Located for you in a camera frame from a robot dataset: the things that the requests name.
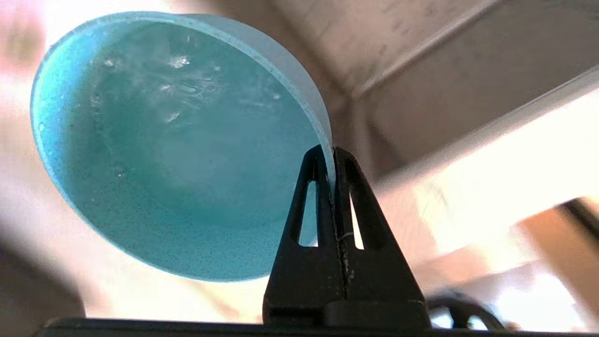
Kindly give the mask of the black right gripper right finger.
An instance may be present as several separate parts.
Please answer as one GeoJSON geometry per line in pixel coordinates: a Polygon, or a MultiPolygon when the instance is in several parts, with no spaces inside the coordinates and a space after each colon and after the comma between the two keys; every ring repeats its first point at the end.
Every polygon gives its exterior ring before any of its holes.
{"type": "Polygon", "coordinates": [[[430,328],[426,303],[357,159],[336,147],[335,228],[343,298],[333,325],[430,328]]]}

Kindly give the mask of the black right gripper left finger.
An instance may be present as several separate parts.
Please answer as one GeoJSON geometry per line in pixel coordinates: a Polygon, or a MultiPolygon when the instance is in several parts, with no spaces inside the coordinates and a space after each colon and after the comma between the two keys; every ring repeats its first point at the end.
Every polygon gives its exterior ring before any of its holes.
{"type": "Polygon", "coordinates": [[[302,160],[297,186],[287,215],[276,258],[263,297],[263,322],[279,326],[325,324],[325,307],[342,300],[344,286],[334,220],[331,187],[321,146],[302,160]],[[316,185],[313,203],[317,247],[299,243],[307,192],[316,185]]]}

